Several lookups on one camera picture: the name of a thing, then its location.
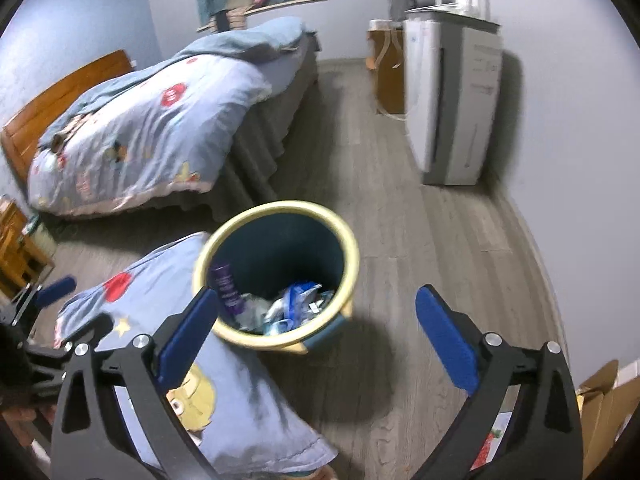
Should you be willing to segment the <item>yellow rimmed teal trash bin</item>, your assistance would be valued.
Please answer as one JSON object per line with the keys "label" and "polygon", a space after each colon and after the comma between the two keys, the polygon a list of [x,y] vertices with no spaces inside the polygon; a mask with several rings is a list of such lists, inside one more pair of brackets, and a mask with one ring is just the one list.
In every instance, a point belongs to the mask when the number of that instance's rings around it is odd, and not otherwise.
{"label": "yellow rimmed teal trash bin", "polygon": [[237,214],[203,246],[192,273],[192,292],[214,287],[215,266],[228,263],[239,292],[271,299],[285,287],[314,282],[334,292],[313,320],[290,332],[262,336],[235,328],[221,314],[218,338],[255,351],[307,354],[352,318],[360,253],[350,226],[329,208],[303,200],[278,200]]}

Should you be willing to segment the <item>wooden chair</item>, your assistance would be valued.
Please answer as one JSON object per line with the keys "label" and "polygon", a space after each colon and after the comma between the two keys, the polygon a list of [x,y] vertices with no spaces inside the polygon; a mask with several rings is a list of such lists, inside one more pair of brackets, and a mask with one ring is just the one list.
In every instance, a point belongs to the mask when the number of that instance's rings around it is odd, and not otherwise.
{"label": "wooden chair", "polygon": [[1,197],[1,292],[15,297],[27,284],[35,283],[54,268],[53,260],[32,238],[23,233],[27,218],[9,197]]}

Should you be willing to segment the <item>blue cartoon pillow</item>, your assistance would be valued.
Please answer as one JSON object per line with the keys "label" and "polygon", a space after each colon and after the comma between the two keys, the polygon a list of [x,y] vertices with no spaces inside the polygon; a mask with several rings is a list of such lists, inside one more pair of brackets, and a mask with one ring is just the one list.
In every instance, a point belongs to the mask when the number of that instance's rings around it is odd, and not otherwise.
{"label": "blue cartoon pillow", "polygon": [[[101,350],[154,333],[191,300],[194,264],[207,239],[196,232],[160,246],[78,292],[58,312],[54,343],[59,346],[100,313],[114,322]],[[295,413],[256,353],[215,334],[207,336],[181,386],[166,398],[221,478],[307,477],[337,456],[336,448]]]}

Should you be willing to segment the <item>purple snack package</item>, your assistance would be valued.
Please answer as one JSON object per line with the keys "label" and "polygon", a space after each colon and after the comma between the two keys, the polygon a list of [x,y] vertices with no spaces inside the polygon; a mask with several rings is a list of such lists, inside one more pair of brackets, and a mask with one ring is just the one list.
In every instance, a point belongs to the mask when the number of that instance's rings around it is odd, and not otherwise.
{"label": "purple snack package", "polygon": [[235,286],[230,264],[214,264],[210,269],[210,274],[212,274],[218,296],[228,315],[232,316],[232,318],[237,318],[240,314],[243,314],[245,302]]}

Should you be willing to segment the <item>strawberry printed paper box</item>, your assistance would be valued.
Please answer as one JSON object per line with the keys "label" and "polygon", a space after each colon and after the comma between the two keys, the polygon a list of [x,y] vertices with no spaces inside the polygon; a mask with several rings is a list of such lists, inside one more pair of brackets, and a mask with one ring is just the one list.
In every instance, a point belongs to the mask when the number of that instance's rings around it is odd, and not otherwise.
{"label": "strawberry printed paper box", "polygon": [[474,460],[471,467],[472,470],[483,467],[494,459],[502,438],[506,433],[506,428],[509,426],[511,416],[511,412],[502,412],[497,415],[483,446],[480,448],[480,452],[478,452]]}

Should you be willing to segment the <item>blue white wipes pack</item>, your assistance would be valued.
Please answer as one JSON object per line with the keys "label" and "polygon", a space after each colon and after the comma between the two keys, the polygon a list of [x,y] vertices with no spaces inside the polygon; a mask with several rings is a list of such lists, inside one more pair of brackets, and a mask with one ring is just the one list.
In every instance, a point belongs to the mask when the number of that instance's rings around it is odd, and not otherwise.
{"label": "blue white wipes pack", "polygon": [[276,336],[296,330],[322,313],[333,296],[332,289],[314,282],[288,286],[265,314],[262,333]]}

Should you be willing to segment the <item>wooden headboard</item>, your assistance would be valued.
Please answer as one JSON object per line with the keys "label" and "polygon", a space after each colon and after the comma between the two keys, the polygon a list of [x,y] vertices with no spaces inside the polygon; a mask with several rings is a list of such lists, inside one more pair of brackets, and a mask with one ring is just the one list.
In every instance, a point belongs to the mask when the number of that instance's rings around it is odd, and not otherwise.
{"label": "wooden headboard", "polygon": [[111,52],[65,76],[17,112],[1,128],[1,145],[17,182],[27,183],[40,136],[81,93],[131,71],[124,50]]}

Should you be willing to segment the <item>cardboard box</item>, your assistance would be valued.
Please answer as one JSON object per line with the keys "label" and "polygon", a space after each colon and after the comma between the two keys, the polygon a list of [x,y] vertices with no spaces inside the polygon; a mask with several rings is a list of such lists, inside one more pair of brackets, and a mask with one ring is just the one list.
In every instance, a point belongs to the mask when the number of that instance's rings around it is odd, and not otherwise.
{"label": "cardboard box", "polygon": [[576,391],[582,423],[584,479],[614,479],[625,454],[639,457],[639,375],[608,361]]}

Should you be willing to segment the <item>blue cartoon bed quilt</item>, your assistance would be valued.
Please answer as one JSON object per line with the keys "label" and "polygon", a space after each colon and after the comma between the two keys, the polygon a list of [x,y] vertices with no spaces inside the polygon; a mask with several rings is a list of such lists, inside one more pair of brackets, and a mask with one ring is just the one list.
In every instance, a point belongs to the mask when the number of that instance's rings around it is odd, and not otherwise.
{"label": "blue cartoon bed quilt", "polygon": [[250,109],[292,84],[314,34],[300,18],[217,32],[85,91],[40,136],[29,205],[58,217],[116,214],[210,192]]}

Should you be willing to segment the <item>white air purifier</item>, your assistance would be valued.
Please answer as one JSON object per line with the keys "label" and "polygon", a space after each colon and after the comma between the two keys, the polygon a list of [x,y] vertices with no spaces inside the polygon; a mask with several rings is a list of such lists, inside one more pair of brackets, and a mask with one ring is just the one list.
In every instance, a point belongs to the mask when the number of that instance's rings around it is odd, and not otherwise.
{"label": "white air purifier", "polygon": [[425,185],[472,186],[483,170],[502,69],[500,25],[480,0],[406,12],[405,128]]}

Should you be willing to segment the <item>wooden nightstand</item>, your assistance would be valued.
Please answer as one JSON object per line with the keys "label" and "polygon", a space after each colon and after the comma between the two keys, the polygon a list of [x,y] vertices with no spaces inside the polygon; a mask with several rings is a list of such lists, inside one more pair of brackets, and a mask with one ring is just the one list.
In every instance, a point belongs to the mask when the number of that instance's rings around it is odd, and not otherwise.
{"label": "wooden nightstand", "polygon": [[366,67],[372,78],[376,111],[399,118],[405,114],[404,28],[401,22],[372,20],[367,38],[371,53]]}

